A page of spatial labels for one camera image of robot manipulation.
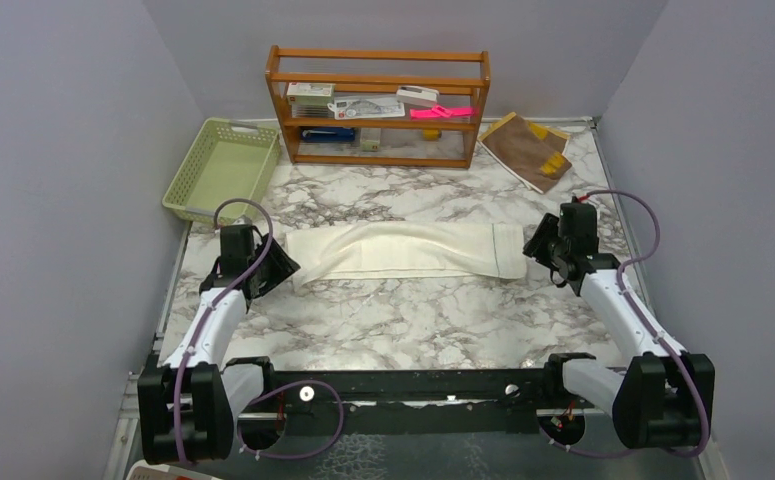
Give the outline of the white towel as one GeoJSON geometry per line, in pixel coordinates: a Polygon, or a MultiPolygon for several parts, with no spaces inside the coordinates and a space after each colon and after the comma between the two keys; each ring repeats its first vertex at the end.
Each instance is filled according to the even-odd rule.
{"type": "Polygon", "coordinates": [[[296,288],[321,280],[527,274],[523,228],[512,224],[383,221],[291,231],[296,288]]]}

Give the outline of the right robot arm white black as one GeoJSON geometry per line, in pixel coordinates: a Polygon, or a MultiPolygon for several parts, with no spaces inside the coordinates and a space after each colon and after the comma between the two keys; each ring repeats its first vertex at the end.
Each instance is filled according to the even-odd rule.
{"type": "Polygon", "coordinates": [[[605,325],[629,364],[624,373],[585,353],[553,354],[542,398],[563,407],[579,397],[606,413],[629,450],[697,455],[711,433],[715,366],[674,339],[633,293],[625,265],[599,250],[598,213],[574,198],[547,213],[524,254],[560,276],[605,325]]]}

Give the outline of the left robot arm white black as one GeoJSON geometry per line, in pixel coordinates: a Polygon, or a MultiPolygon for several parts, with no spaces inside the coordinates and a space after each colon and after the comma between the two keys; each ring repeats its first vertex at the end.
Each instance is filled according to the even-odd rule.
{"type": "Polygon", "coordinates": [[[147,359],[137,381],[141,448],[150,464],[228,456],[237,417],[269,408],[277,384],[265,357],[224,359],[252,300],[298,271],[254,225],[225,226],[220,254],[199,288],[199,307],[181,343],[165,359],[147,359]]]}

